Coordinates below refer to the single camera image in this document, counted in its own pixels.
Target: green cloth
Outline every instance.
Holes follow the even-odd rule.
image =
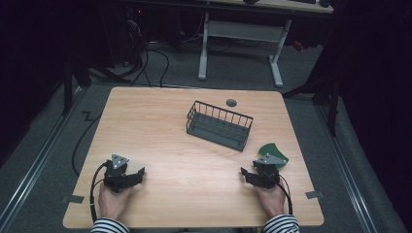
[[[258,154],[259,154],[260,156],[264,156],[264,155],[267,155],[267,154],[276,156],[276,157],[278,157],[278,158],[280,158],[280,159],[286,160],[286,164],[288,164],[288,161],[289,161],[289,159],[288,159],[286,156],[284,156],[284,155],[278,150],[278,148],[276,147],[276,144],[274,144],[274,143],[266,144],[266,145],[264,145],[263,147],[261,147],[260,150],[258,151]],[[276,165],[276,168],[277,168],[277,169],[281,169],[281,168],[285,167],[286,164],[277,164],[277,165]]]

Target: wire basket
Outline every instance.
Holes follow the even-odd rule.
[[[196,100],[188,113],[187,133],[243,151],[253,120],[250,116]]]

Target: hand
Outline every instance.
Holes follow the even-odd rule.
[[[260,202],[263,208],[267,211],[271,218],[284,214],[286,195],[278,185],[275,185],[270,189],[258,186],[254,186],[254,188],[260,197]]]
[[[128,197],[133,187],[125,189],[121,193],[113,192],[105,184],[100,184],[99,206],[102,217],[119,220],[127,204]]]

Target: striped sleeve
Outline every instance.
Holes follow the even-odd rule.
[[[266,222],[263,226],[264,233],[298,233],[299,225],[294,216],[278,215]]]
[[[91,233],[128,233],[128,229],[121,222],[111,218],[101,217],[94,222]]]

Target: floor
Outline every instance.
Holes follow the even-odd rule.
[[[158,52],[149,52],[147,77],[142,74],[135,86],[148,86],[148,80],[156,86],[166,71],[163,87],[284,93],[305,83],[322,52],[322,47],[304,51],[284,47],[279,67],[285,85],[277,88],[265,54],[272,45],[250,48],[242,43],[247,42],[210,52],[206,81],[197,79],[200,54],[197,43],[185,44],[178,50],[152,43],[151,48],[166,54],[167,60]],[[224,45],[210,47],[222,48]],[[124,69],[127,68],[118,67],[114,71]],[[90,88],[77,89],[75,107],[67,116],[61,116],[61,87],[37,115],[14,154],[0,169],[0,176],[7,178],[1,181],[0,232],[89,232],[62,225],[68,205],[62,202],[62,197],[70,195],[76,185],[72,157],[75,167],[81,170],[98,126],[97,123],[90,126],[85,112],[89,112],[88,119],[101,114],[111,88],[119,85],[124,84],[93,78]],[[325,127],[327,106],[313,106],[310,97],[299,94],[285,99],[312,182],[323,194],[319,201],[325,223],[302,227],[301,232],[406,232],[363,154],[342,101],[336,121],[337,137],[333,138]]]

